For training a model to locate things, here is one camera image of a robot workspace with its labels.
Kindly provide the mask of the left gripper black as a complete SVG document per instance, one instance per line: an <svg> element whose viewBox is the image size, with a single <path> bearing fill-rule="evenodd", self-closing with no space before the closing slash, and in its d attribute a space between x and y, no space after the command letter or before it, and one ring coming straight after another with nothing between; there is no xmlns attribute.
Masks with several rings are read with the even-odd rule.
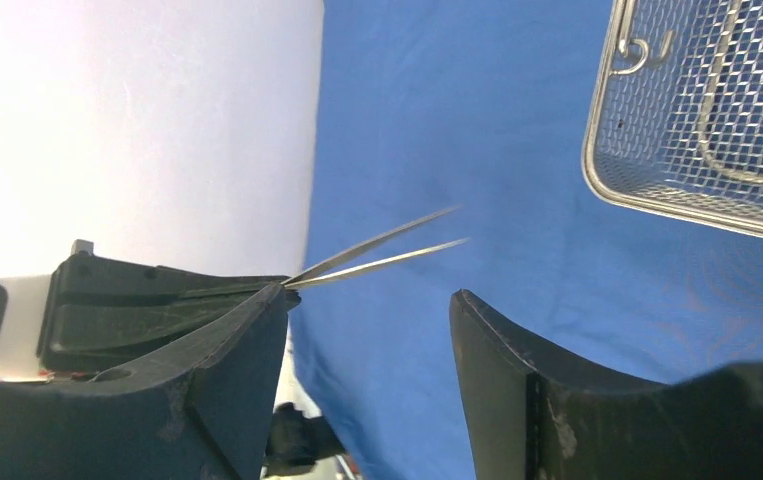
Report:
<svg viewBox="0 0 763 480"><path fill-rule="evenodd" d="M256 321L301 302L282 275L214 276L92 254L71 255L52 273L37 345L41 370L102 373L139 358L176 354L185 367L218 362ZM0 331L8 294L0 285Z"/></svg>

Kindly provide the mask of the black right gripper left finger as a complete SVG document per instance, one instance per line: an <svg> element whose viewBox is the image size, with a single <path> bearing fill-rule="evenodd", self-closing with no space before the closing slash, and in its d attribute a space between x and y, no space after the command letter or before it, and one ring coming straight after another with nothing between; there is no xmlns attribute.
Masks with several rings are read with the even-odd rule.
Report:
<svg viewBox="0 0 763 480"><path fill-rule="evenodd" d="M0 479L256 479L287 327L269 285L92 380L0 381Z"/></svg>

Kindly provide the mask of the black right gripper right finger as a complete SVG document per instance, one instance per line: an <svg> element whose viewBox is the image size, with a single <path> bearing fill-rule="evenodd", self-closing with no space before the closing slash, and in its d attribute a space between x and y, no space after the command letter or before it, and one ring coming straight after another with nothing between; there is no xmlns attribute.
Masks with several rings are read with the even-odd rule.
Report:
<svg viewBox="0 0 763 480"><path fill-rule="evenodd" d="M763 480L763 362L666 385L587 360L467 290L449 318L478 478Z"/></svg>

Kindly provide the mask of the blue surgical wrap cloth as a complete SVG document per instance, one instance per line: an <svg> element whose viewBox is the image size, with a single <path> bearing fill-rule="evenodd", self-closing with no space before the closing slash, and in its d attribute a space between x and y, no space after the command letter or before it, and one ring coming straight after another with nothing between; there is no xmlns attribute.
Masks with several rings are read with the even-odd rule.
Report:
<svg viewBox="0 0 763 480"><path fill-rule="evenodd" d="M607 1L329 1L307 260L454 213L304 292L300 383L369 479L475 475L448 319L468 289L601 365L763 360L763 239L607 204L582 142Z"/></svg>

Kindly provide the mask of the wire mesh steel tray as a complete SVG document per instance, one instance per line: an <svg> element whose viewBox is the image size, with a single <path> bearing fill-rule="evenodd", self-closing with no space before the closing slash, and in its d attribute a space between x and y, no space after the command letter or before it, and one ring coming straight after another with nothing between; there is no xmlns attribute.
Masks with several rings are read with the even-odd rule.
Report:
<svg viewBox="0 0 763 480"><path fill-rule="evenodd" d="M583 143L604 201L763 238L763 1L616 1Z"/></svg>

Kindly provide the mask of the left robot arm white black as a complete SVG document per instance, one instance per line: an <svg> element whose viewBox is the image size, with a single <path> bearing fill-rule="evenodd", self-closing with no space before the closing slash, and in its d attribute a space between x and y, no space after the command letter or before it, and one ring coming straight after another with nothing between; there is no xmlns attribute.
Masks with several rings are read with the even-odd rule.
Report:
<svg viewBox="0 0 763 480"><path fill-rule="evenodd" d="M102 258L0 280L0 479L261 479L343 446L276 390L281 276Z"/></svg>

